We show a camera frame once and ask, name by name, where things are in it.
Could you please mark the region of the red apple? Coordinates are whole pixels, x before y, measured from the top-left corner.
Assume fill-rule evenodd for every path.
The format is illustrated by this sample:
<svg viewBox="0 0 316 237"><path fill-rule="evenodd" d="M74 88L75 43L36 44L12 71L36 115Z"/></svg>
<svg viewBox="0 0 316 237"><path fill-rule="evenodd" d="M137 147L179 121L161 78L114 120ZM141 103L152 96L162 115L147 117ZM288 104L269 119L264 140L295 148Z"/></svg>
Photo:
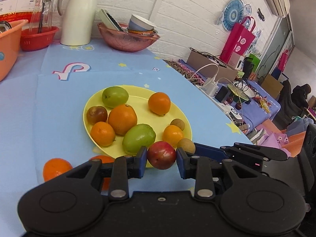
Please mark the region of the red apple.
<svg viewBox="0 0 316 237"><path fill-rule="evenodd" d="M167 170L176 161L176 151L169 143L158 141L148 148L147 160L154 168Z"/></svg>

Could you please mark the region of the large green mango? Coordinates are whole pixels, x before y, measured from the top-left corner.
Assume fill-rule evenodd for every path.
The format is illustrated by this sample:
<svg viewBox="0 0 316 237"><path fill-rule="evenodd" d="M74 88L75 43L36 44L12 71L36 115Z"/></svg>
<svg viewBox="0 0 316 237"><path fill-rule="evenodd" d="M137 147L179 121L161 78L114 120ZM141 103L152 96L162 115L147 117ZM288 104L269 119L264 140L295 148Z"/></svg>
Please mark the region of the large green mango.
<svg viewBox="0 0 316 237"><path fill-rule="evenodd" d="M127 131L123 138L123 150L136 155L142 146L150 147L156 139L156 133L148 124L137 124Z"/></svg>

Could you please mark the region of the yellow-orange small orange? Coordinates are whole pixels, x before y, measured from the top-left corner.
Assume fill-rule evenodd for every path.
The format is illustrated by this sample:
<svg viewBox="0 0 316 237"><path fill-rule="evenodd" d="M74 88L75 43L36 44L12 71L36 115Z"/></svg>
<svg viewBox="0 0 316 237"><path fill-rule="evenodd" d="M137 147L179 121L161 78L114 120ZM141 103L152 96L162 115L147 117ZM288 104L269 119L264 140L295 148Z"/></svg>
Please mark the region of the yellow-orange small orange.
<svg viewBox="0 0 316 237"><path fill-rule="evenodd" d="M183 138L183 131L175 125L167 126L162 134L162 140L174 148L176 148L178 142Z"/></svg>

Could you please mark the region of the small orange tangerine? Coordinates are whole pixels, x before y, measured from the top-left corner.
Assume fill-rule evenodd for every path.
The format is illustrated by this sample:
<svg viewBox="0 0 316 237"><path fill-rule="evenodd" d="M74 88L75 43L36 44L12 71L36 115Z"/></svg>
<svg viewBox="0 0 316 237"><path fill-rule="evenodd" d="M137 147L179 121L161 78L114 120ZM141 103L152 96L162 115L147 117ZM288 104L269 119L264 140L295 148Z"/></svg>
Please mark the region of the small orange tangerine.
<svg viewBox="0 0 316 237"><path fill-rule="evenodd" d="M115 141L116 133L111 125L100 121L93 125L90 135L100 146L110 146Z"/></svg>

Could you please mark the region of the small brown longan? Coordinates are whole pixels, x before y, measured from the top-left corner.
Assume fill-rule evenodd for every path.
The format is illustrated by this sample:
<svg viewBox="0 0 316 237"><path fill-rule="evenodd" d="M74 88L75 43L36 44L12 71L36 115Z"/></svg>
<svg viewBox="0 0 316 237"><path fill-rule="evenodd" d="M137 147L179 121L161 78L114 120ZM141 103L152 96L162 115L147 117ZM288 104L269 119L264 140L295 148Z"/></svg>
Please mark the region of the small brown longan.
<svg viewBox="0 0 316 237"><path fill-rule="evenodd" d="M185 129L185 122L183 122L181 119L174 119L171 121L170 125L177 126L182 131Z"/></svg>

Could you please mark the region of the large orange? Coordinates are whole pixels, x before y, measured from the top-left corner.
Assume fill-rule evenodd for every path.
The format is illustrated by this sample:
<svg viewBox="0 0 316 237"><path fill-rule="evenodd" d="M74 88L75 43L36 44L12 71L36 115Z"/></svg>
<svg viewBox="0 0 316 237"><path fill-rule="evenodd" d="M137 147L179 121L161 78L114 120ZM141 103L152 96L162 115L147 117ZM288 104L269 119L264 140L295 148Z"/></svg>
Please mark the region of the large orange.
<svg viewBox="0 0 316 237"><path fill-rule="evenodd" d="M125 135L138 122L137 115L128 104L121 104L111 110L108 117L108 124L114 129L117 135Z"/></svg>

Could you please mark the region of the dark red plum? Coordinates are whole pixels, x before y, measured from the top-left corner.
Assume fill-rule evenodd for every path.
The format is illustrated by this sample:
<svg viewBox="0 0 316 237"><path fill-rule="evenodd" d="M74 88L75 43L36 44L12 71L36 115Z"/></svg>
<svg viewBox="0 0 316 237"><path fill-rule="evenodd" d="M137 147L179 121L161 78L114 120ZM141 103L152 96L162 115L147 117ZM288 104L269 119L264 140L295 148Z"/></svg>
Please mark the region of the dark red plum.
<svg viewBox="0 0 316 237"><path fill-rule="evenodd" d="M103 106L92 106L86 113L87 121L89 124L94 125L97 122L106 122L108 112Z"/></svg>

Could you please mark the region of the back right tangerine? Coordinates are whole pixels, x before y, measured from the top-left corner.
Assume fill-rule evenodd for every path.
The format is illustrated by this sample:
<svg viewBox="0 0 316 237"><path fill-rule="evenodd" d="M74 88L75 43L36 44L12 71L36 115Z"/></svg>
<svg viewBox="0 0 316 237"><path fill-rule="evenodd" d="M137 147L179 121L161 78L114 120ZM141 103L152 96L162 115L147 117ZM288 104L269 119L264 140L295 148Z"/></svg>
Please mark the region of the back right tangerine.
<svg viewBox="0 0 316 237"><path fill-rule="evenodd" d="M99 159L102 161L103 164L108 164L108 163L113 163L115 160L109 156L105 156L105 155L97 155L94 156L92 158L90 158L89 160L94 160L94 159ZM109 185L110 185L110 180L111 180L111 174L109 173L108 169L102 169L102 175L105 176L103 178L103 185L102 185L102 191L107 191L109 189Z"/></svg>

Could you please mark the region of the white power strip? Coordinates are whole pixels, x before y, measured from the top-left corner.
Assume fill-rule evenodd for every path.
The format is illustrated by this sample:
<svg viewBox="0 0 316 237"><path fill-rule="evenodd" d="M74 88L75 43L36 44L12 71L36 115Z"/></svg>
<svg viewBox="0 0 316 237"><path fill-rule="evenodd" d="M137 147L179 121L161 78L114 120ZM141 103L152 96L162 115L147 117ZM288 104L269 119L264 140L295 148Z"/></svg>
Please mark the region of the white power strip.
<svg viewBox="0 0 316 237"><path fill-rule="evenodd" d="M242 116L230 104L219 103L222 112L231 119L231 121L242 121Z"/></svg>

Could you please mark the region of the yellow plastic plate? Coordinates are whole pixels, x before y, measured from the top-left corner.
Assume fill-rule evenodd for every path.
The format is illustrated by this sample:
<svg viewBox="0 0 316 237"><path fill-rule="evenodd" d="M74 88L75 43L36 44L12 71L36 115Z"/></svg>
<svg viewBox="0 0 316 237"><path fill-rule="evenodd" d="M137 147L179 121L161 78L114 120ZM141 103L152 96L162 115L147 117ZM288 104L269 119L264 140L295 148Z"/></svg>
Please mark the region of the yellow plastic plate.
<svg viewBox="0 0 316 237"><path fill-rule="evenodd" d="M185 128L183 130L183 135L187 139L192 139L192 129L191 125L183 113L183 111L176 105L174 102L171 102L171 108L169 112L164 116L158 116L155 113L152 113L148 108L148 99L154 91L142 87L132 86L132 85L122 85L129 93L129 100L127 101L128 105L133 107L139 124L148 124L153 128L156 133L156 140L162 140L162 134L164 129L171 123L174 119L181 119L185 123ZM110 156L113 158L117 158L125 155L125 151L122 146L123 137L116 136L115 142L110 146L100 146L96 142L95 144L95 152L101 155Z"/></svg>

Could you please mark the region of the white charger plug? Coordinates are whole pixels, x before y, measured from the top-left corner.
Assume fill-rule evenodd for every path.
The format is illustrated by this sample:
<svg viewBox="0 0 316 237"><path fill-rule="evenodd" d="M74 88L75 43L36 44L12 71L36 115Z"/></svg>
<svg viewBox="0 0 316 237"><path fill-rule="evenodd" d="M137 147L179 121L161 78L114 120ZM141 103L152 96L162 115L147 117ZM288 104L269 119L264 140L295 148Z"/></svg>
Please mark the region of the white charger plug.
<svg viewBox="0 0 316 237"><path fill-rule="evenodd" d="M214 96L218 90L218 82L212 78L207 78L201 89L208 95Z"/></svg>

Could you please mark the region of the back left tangerine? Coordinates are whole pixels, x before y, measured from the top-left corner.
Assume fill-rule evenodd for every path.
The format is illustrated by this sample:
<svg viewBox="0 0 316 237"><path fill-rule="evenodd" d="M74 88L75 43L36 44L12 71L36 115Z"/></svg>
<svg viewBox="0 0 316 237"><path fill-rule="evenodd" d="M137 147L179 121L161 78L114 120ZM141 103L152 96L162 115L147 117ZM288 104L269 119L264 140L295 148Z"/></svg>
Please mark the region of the back left tangerine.
<svg viewBox="0 0 316 237"><path fill-rule="evenodd" d="M62 158L50 159L43 167L43 179L45 182L47 182L65 172L68 172L71 169L72 165Z"/></svg>

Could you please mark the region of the small green mango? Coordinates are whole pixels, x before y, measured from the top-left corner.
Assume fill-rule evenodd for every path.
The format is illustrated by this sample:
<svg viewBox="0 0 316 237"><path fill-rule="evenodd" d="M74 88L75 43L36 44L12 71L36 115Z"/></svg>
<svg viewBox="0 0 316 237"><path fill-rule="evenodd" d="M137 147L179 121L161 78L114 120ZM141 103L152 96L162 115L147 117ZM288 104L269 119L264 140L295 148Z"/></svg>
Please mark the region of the small green mango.
<svg viewBox="0 0 316 237"><path fill-rule="evenodd" d="M129 93L122 87L112 86L102 93L102 102L108 108L115 108L125 104L129 99Z"/></svg>

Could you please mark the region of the orange on plate right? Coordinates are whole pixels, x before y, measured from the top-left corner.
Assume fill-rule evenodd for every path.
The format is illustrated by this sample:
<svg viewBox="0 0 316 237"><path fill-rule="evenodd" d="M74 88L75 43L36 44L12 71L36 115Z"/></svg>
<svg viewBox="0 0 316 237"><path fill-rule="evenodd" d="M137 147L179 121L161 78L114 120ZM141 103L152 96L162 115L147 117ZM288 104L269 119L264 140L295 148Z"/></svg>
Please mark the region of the orange on plate right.
<svg viewBox="0 0 316 237"><path fill-rule="evenodd" d="M151 112L159 116L166 115L171 108L171 100L163 92L154 93L148 99L148 108Z"/></svg>

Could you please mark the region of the cardboard box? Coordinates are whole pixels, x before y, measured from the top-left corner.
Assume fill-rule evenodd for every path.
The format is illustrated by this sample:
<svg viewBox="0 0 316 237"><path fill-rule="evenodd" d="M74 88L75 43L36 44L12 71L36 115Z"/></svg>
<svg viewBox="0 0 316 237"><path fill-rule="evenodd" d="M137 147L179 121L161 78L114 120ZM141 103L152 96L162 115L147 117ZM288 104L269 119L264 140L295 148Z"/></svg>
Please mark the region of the cardboard box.
<svg viewBox="0 0 316 237"><path fill-rule="evenodd" d="M212 78L217 73L215 81L223 84L228 83L228 80L233 82L238 73L237 70L231 69L219 59L208 58L195 51L191 51L186 63L196 71L209 64L209 66L201 69L198 74L206 78Z"/></svg>

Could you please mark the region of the blue star tablecloth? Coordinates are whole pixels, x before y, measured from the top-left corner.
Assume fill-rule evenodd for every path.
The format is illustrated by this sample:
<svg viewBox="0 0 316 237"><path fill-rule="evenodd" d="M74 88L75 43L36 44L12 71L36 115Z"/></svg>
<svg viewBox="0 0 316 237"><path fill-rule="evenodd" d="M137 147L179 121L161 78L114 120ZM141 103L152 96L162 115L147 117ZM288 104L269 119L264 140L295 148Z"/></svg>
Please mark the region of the blue star tablecloth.
<svg viewBox="0 0 316 237"><path fill-rule="evenodd" d="M21 53L1 82L1 236L21 236L21 196L43 181L46 161L78 166L94 156L83 109L97 91L133 85L166 93L188 118L193 140L231 146L248 139L198 88L149 50L123 53L102 40L83 48L53 43Z"/></svg>

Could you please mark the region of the pink gift bag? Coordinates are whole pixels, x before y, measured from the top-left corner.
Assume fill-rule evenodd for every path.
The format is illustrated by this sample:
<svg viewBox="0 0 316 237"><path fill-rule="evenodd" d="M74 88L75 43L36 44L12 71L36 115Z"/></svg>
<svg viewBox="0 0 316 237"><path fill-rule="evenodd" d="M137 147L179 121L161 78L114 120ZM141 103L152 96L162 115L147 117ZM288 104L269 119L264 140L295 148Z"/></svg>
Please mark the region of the pink gift bag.
<svg viewBox="0 0 316 237"><path fill-rule="evenodd" d="M247 19L253 23L250 30L248 30L243 25ZM253 34L255 27L255 19L249 16L245 17L241 23L235 23L228 40L225 43L222 53L220 54L220 60L222 60L222 62L228 63L232 53L242 56L255 39L255 35Z"/></svg>

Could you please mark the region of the pink glass bowl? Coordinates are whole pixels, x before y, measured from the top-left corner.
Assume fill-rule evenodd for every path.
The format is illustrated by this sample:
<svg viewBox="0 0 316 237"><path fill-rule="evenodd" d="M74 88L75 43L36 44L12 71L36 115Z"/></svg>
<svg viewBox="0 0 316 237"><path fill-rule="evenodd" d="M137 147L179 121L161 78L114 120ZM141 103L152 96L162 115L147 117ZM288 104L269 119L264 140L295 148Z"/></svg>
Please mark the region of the pink glass bowl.
<svg viewBox="0 0 316 237"><path fill-rule="evenodd" d="M128 53L142 51L160 38L158 34L145 36L109 29L104 23L98 23L97 26L103 40L109 47Z"/></svg>

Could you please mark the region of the stacked ceramic bowls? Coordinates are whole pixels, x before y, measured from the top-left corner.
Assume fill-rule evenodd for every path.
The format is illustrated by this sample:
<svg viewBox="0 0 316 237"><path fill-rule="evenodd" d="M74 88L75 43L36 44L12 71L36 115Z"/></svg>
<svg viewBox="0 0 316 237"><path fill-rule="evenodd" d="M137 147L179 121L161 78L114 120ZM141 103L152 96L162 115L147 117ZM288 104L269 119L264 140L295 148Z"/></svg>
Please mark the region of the stacked ceramic bowls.
<svg viewBox="0 0 316 237"><path fill-rule="evenodd" d="M127 31L129 33L137 35L153 36L157 33L155 28L156 25L154 23L139 15L132 14L127 27Z"/></svg>

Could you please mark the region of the white tilted dish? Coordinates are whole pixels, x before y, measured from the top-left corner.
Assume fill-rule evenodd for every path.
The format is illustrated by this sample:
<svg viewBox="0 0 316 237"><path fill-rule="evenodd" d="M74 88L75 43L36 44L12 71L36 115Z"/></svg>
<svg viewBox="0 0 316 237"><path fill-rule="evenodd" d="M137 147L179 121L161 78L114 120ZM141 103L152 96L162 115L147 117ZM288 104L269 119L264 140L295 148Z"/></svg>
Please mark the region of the white tilted dish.
<svg viewBox="0 0 316 237"><path fill-rule="evenodd" d="M99 11L99 18L108 29L123 32L124 30L119 23L105 9Z"/></svg>

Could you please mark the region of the red plastic basket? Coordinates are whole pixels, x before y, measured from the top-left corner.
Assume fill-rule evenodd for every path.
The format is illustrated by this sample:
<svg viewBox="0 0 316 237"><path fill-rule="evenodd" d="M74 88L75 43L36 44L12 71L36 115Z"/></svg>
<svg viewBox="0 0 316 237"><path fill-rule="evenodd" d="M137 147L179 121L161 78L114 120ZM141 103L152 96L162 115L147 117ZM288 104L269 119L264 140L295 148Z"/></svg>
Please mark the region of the red plastic basket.
<svg viewBox="0 0 316 237"><path fill-rule="evenodd" d="M30 32L24 29L21 32L20 47L23 51L36 51L48 47L54 39L59 28L52 26L51 29L43 28L42 33L38 33L38 29L34 28Z"/></svg>

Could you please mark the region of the white thermos jug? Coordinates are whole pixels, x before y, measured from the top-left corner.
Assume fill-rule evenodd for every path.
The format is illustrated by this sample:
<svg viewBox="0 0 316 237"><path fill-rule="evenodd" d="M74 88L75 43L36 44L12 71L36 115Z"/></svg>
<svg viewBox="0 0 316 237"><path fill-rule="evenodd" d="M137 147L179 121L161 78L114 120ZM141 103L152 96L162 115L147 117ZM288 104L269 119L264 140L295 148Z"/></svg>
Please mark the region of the white thermos jug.
<svg viewBox="0 0 316 237"><path fill-rule="evenodd" d="M62 10L63 0L57 0L57 11L63 17L60 43L81 46L90 43L98 0L69 0Z"/></svg>

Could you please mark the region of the glass pitcher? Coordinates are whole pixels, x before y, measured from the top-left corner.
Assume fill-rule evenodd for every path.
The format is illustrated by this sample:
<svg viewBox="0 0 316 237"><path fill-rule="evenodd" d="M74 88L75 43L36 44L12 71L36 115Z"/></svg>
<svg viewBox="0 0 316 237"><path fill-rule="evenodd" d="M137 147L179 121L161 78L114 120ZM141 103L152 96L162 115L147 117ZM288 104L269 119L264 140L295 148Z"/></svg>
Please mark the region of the glass pitcher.
<svg viewBox="0 0 316 237"><path fill-rule="evenodd" d="M29 23L29 34L41 34L52 30L54 0L36 0Z"/></svg>

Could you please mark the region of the orange plastic basket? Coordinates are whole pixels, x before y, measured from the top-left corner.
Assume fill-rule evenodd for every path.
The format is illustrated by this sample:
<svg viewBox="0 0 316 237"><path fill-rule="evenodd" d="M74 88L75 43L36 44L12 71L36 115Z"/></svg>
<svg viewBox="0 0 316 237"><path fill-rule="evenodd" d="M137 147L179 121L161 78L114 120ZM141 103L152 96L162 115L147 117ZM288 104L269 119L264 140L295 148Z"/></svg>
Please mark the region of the orange plastic basket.
<svg viewBox="0 0 316 237"><path fill-rule="evenodd" d="M27 19L10 22L11 29L1 33L0 39L0 80L2 81L14 66L20 50L22 28L28 23Z"/></svg>

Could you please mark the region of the metal bowl in basket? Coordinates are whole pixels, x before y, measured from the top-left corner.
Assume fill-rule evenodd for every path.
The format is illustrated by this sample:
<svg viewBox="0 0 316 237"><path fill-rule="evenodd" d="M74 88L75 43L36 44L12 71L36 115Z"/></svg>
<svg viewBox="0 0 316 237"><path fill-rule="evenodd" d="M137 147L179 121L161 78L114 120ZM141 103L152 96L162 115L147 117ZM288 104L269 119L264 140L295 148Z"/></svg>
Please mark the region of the metal bowl in basket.
<svg viewBox="0 0 316 237"><path fill-rule="evenodd" d="M11 24L5 20L0 21L0 33L6 32L12 28Z"/></svg>

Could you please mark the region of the blue round wall fan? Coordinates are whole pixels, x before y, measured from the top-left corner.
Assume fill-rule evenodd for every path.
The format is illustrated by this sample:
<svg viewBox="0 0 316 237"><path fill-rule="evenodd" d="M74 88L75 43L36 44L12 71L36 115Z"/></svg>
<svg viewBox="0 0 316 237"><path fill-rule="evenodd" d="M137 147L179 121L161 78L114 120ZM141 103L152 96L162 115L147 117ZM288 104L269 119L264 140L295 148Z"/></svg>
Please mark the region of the blue round wall fan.
<svg viewBox="0 0 316 237"><path fill-rule="evenodd" d="M244 3L242 0L231 0L221 12L216 24L222 25L226 31L231 31L235 23L244 18Z"/></svg>

